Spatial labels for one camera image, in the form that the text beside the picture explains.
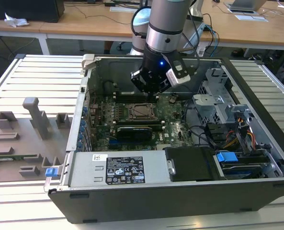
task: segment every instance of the blue latch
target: blue latch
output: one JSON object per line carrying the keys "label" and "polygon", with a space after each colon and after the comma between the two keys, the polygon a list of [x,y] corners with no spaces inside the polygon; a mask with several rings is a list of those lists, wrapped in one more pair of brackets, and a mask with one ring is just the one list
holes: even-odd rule
{"label": "blue latch", "polygon": [[234,152],[220,152],[216,155],[219,162],[239,161]]}
{"label": "blue latch", "polygon": [[57,174],[57,168],[48,168],[46,169],[46,172],[45,172],[45,176],[46,177],[57,177],[58,174]]}

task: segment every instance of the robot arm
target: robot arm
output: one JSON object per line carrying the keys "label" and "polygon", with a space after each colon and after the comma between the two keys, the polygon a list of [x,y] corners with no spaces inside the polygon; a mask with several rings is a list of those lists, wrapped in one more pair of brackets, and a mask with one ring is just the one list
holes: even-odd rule
{"label": "robot arm", "polygon": [[131,73],[132,83],[141,92],[153,95],[191,79],[191,71],[185,66],[177,46],[192,2],[193,0],[152,2],[142,66]]}

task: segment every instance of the floor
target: floor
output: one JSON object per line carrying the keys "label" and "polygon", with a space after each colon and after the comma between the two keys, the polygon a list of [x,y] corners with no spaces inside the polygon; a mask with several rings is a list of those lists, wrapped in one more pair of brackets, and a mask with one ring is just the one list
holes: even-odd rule
{"label": "floor", "polygon": [[[21,54],[42,54],[40,44],[37,39],[32,38],[21,38],[21,37],[3,37],[4,42],[8,47],[15,53]],[[66,39],[48,39],[48,46],[51,55],[84,55],[87,53],[103,54],[103,41],[83,41],[84,51],[79,50],[79,44],[77,40],[66,40]],[[122,45],[122,50],[118,51],[116,47],[118,42],[114,42],[111,54],[127,54],[130,52],[131,43],[127,42]],[[231,57],[230,53],[234,48],[218,48],[219,54],[216,56],[220,57]],[[10,62],[13,60],[13,56],[0,40],[0,76],[4,73]]]}

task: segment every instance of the white sticker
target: white sticker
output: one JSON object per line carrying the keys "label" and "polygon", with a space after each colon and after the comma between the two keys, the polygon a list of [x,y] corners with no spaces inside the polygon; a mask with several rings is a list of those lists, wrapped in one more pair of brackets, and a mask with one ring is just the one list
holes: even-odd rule
{"label": "white sticker", "polygon": [[106,161],[108,154],[94,154],[93,161]]}
{"label": "white sticker", "polygon": [[0,161],[13,161],[12,158],[0,158]]}

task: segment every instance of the paper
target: paper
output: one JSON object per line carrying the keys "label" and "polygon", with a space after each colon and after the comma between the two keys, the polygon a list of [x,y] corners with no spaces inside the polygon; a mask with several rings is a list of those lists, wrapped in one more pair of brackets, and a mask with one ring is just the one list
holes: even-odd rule
{"label": "paper", "polygon": [[135,11],[137,11],[137,9],[125,8],[125,7],[120,7],[120,6],[111,6],[110,11],[134,13]]}
{"label": "paper", "polygon": [[8,16],[6,13],[6,18],[4,19],[4,21],[6,22],[7,25],[13,26],[13,27],[17,27],[17,26],[23,26],[23,25],[29,25],[29,23],[27,22],[26,19],[16,19],[16,18],[12,18],[10,16]]}
{"label": "paper", "polygon": [[264,17],[261,16],[250,16],[250,15],[235,15],[239,20],[243,21],[255,21],[255,22],[268,22]]}

